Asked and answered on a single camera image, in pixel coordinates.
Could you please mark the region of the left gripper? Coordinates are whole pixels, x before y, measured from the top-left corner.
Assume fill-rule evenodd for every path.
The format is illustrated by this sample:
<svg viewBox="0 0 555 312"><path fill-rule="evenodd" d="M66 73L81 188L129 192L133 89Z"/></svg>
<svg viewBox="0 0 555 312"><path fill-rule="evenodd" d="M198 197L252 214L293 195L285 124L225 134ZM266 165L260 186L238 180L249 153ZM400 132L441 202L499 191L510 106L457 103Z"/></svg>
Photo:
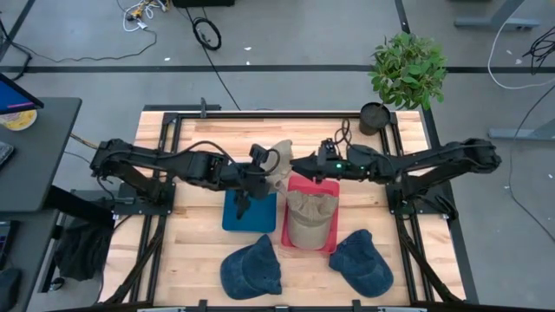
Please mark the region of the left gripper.
<svg viewBox="0 0 555 312"><path fill-rule="evenodd" d="M244 212L251 206L250 197L256 199L267 197L270 192L270 185L266 180L266 171L259 166L253 164L238 164L237 172L238 176L235 180L237 185L234 187L236 191L236 219L241 219Z"/></svg>

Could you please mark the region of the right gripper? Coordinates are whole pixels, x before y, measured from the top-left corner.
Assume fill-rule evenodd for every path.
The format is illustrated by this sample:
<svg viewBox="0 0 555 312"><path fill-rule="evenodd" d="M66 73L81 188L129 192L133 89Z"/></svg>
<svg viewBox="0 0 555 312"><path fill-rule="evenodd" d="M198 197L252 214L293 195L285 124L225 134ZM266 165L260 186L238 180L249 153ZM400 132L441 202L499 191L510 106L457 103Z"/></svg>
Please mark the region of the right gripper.
<svg viewBox="0 0 555 312"><path fill-rule="evenodd" d="M326 178L342 179L349 169L346 160L336 151L328 149L319 149L317 155L312 153L309 156L291 159L290 164L293 172L307 179L314 179L316 183L322 183Z"/></svg>

